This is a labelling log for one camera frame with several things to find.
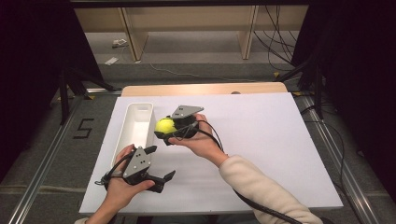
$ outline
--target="floor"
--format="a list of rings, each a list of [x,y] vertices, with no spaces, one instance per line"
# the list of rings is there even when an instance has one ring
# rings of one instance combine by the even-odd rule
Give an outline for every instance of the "floor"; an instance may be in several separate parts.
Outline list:
[[[294,38],[298,36],[298,32],[282,32],[281,34],[289,45],[293,45]],[[265,33],[258,32],[257,35],[265,44],[271,45],[271,49],[278,52],[279,56],[286,60],[288,56],[290,57],[289,53],[285,53],[285,50],[272,42]],[[138,62],[132,60],[127,47],[111,48],[113,40],[126,39],[124,34],[86,34],[86,36],[95,59],[105,74],[105,80],[120,85],[122,83],[126,85],[126,82],[121,77],[123,73],[115,74],[116,71],[120,71],[118,70],[120,67],[130,67],[136,64],[146,69],[148,74],[162,72],[188,75],[191,78],[220,76],[220,71],[226,71],[234,65],[250,69],[270,64],[271,66],[268,67],[271,69],[268,70],[269,74],[266,77],[268,80],[271,80],[277,73],[282,74],[284,70],[291,68],[285,62],[286,60],[268,53],[256,36],[252,41],[249,59],[243,60],[235,32],[150,33],[143,57]],[[113,57],[118,60],[111,65],[105,65],[105,62]],[[298,77],[294,77],[285,84],[289,90],[296,90],[296,81]],[[109,94],[97,95],[92,101],[83,100],[74,114],[75,118],[70,127],[62,129],[59,126],[61,115],[58,95],[54,96],[51,109],[46,115],[47,119],[43,121],[38,129],[39,132],[32,138],[31,148],[22,152],[0,185],[0,223],[8,223],[11,215],[15,215],[14,211],[19,211],[18,206],[23,205],[21,204],[22,196],[34,187],[29,187],[29,185],[37,174],[42,175],[42,182],[38,185],[35,198],[32,201],[27,200],[26,202],[29,203],[20,209],[26,212],[21,216],[21,221],[24,223],[71,223],[83,217],[78,214],[78,209],[84,196],[87,179],[89,179],[87,176],[90,176],[90,171],[95,164],[100,149],[100,139],[106,132],[106,123],[111,116],[111,109],[102,108],[111,108],[116,98],[116,94]],[[73,100],[71,95],[71,105],[77,101],[78,99]],[[295,102],[301,111],[313,103],[310,97],[305,96],[296,96]],[[340,197],[345,205],[343,209],[315,211],[315,213],[341,224],[360,221],[361,223],[394,223],[396,220],[395,203],[383,189],[364,157],[357,153],[358,147],[342,119],[338,117],[336,108],[332,107],[331,99],[324,95],[322,103],[326,125],[318,123],[313,110],[305,110],[302,116],[304,120],[309,120],[306,123],[307,129],[312,135],[332,180],[338,184],[340,164],[344,164],[346,192],[339,189]],[[91,133],[90,139],[76,138],[81,135],[79,130],[82,123],[79,121],[84,119],[86,122],[94,119],[92,127],[98,130]],[[64,132],[64,137],[57,138],[58,132]],[[54,148],[53,155],[49,155],[49,148]],[[41,163],[43,158],[51,158],[48,160],[47,170],[40,170],[43,167]],[[135,222],[135,217],[122,217],[117,220],[117,223]]]

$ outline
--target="tennis ball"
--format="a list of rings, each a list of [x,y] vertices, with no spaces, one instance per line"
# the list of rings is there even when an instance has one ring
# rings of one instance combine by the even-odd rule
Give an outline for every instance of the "tennis ball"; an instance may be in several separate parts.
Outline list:
[[[155,132],[159,133],[173,133],[177,129],[175,128],[175,123],[173,122],[172,119],[165,118],[165,119],[160,119],[157,124],[155,125]]]

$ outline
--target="white container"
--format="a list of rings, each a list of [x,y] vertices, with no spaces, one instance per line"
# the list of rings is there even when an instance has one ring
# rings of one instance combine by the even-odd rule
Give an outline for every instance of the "white container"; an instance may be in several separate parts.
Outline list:
[[[142,148],[153,145],[156,124],[153,107],[151,103],[132,103],[128,105],[111,167],[115,164],[117,155],[125,147],[131,144]]]

